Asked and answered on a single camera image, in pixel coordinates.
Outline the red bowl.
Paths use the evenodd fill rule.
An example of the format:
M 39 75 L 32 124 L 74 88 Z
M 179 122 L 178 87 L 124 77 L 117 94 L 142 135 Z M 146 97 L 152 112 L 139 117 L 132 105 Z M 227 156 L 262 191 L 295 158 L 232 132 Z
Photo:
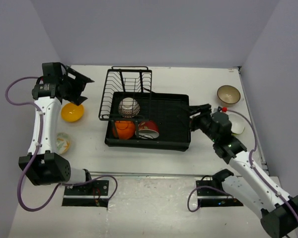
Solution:
M 141 122 L 138 126 L 138 135 L 142 139 L 157 139 L 159 137 L 157 124 L 152 120 Z

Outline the pink flower bowl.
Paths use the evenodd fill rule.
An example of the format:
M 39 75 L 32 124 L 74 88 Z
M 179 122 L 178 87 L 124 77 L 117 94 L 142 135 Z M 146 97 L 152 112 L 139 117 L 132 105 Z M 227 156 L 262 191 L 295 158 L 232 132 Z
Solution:
M 223 85 L 217 90 L 217 98 L 222 106 L 232 107 L 240 101 L 241 93 L 231 85 Z

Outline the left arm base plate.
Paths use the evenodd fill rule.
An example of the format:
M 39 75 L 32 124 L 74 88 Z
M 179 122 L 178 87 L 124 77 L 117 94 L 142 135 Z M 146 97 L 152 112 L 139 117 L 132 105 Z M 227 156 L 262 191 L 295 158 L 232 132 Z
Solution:
M 100 198 L 108 195 L 109 181 L 108 180 L 96 180 L 91 183 L 79 186 L 67 186 L 64 191 L 64 195 L 67 196 L 92 196 Z

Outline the yellow bowl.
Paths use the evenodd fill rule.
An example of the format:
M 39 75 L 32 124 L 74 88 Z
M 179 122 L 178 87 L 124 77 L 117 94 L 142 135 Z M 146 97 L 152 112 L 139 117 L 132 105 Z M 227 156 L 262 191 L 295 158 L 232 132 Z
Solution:
M 61 117 L 66 122 L 75 122 L 82 118 L 84 115 L 84 106 L 75 105 L 73 103 L 68 103 L 63 106 L 61 110 Z

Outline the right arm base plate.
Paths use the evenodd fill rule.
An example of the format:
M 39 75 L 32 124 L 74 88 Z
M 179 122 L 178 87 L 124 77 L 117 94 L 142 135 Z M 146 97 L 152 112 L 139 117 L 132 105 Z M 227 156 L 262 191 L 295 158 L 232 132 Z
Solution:
M 226 193 L 224 193 L 222 186 L 213 180 L 197 180 L 196 181 L 196 187 L 200 186 L 209 186 L 212 188 L 216 188 L 217 190 L 213 190 L 210 188 L 200 188 L 197 190 L 198 196 L 227 196 Z

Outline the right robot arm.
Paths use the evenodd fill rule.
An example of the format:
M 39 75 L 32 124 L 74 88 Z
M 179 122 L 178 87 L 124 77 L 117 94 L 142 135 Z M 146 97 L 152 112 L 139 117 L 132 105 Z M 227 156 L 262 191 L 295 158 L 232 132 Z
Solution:
M 272 238 L 286 237 L 298 228 L 298 196 L 277 185 L 253 159 L 256 148 L 248 151 L 233 135 L 227 108 L 218 107 L 212 112 L 211 105 L 204 104 L 187 110 L 192 117 L 190 130 L 201 130 L 213 142 L 218 157 L 240 174 L 237 177 L 228 169 L 221 170 L 212 176 L 212 186 L 196 189 L 211 189 L 215 194 L 236 198 L 259 218 Z

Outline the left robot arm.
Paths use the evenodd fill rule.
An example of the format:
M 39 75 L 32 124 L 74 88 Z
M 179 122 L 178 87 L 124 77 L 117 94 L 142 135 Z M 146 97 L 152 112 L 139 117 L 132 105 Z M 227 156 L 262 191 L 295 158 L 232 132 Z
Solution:
M 69 161 L 58 154 L 57 122 L 62 101 L 77 106 L 86 97 L 81 93 L 92 79 L 60 62 L 42 64 L 43 75 L 32 89 L 35 107 L 33 138 L 26 156 L 19 158 L 19 167 L 34 185 L 53 183 L 76 184 L 83 195 L 93 190 L 86 170 L 72 168 Z

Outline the white floral bowl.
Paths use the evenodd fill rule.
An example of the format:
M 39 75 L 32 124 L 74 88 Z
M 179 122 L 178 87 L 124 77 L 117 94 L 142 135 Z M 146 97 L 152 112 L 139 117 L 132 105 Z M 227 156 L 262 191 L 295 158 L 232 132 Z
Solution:
M 66 153 L 71 146 L 71 137 L 64 132 L 57 133 L 57 152 L 58 154 Z

